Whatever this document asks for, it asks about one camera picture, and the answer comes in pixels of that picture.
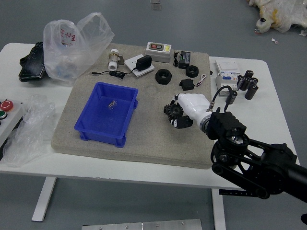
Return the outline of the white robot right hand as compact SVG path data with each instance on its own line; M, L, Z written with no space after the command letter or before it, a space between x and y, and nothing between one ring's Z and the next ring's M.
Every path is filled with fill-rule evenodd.
M177 129L191 127L196 122L200 130L205 132L213 105L203 94L180 93L173 97L170 104L164 106L164 113Z

